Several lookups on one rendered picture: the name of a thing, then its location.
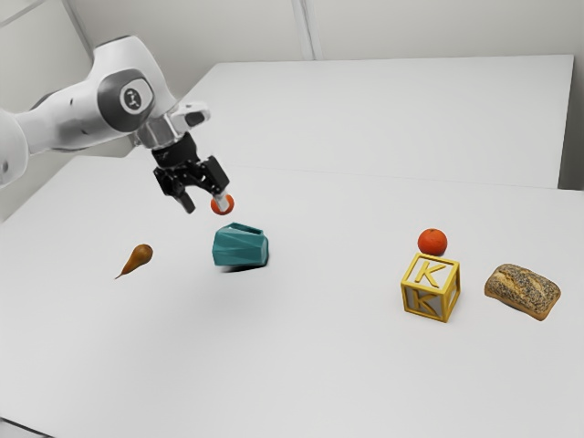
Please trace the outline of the seeded bread loaf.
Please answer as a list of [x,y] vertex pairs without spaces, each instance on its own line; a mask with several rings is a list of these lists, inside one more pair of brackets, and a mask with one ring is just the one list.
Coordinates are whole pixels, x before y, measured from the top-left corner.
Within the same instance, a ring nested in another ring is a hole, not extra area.
[[560,288],[551,280],[522,266],[502,264],[486,280],[487,297],[545,320],[561,297]]

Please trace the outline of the teal faceted mug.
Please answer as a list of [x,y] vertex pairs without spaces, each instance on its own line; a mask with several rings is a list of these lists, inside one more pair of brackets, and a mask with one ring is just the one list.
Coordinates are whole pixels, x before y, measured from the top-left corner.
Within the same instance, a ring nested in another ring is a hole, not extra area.
[[215,232],[212,256],[216,266],[265,266],[269,241],[261,229],[231,223]]

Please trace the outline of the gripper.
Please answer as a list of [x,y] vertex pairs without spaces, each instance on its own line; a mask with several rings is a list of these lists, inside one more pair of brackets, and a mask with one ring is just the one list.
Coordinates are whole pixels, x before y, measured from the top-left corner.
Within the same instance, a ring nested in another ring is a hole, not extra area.
[[210,156],[200,161],[191,135],[184,135],[176,143],[151,151],[157,166],[154,176],[164,195],[177,201],[184,211],[192,214],[193,200],[185,186],[195,185],[208,192],[212,198],[226,194],[229,178],[218,160]]

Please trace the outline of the small orange fruit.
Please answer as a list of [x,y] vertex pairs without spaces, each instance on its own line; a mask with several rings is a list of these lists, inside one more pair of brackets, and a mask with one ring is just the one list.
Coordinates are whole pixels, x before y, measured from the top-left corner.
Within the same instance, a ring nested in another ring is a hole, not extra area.
[[222,194],[220,196],[215,196],[212,198],[211,209],[215,214],[227,215],[230,214],[235,208],[235,200],[233,196],[229,193]]

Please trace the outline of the brown pear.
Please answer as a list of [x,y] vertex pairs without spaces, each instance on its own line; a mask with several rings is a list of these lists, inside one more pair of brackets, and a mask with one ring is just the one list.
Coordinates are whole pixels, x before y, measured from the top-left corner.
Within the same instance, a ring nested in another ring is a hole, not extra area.
[[144,266],[152,260],[153,249],[150,245],[140,244],[137,245],[131,252],[127,262],[121,269],[120,273],[116,276],[116,279],[125,276],[137,268]]

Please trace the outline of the yellow letter block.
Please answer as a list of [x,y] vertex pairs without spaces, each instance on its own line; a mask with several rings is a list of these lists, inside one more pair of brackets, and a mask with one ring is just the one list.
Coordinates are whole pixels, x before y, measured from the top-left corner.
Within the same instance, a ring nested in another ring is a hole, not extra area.
[[461,293],[460,264],[417,253],[400,286],[406,312],[447,323]]

